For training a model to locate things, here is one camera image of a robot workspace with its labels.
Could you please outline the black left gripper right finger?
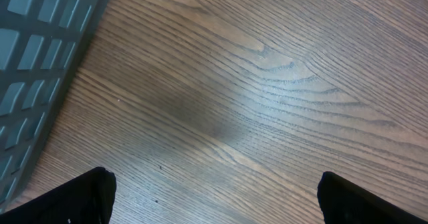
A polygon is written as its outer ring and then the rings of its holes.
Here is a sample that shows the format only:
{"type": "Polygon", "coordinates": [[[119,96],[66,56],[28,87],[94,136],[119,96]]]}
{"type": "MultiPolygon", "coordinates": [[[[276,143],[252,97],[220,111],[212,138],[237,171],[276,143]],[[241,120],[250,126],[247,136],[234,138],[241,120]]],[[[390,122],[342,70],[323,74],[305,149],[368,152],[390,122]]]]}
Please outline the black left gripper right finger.
{"type": "Polygon", "coordinates": [[[330,171],[322,174],[317,198],[325,224],[427,224],[330,171]]]}

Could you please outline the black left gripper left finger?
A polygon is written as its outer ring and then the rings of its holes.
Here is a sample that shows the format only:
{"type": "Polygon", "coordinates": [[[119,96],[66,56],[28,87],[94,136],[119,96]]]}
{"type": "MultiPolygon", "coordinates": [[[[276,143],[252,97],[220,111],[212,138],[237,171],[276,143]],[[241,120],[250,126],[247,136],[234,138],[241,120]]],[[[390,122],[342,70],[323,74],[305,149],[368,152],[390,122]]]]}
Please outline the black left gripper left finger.
{"type": "Polygon", "coordinates": [[[1,215],[1,224],[109,224],[116,193],[114,173],[96,167],[1,215]]]}

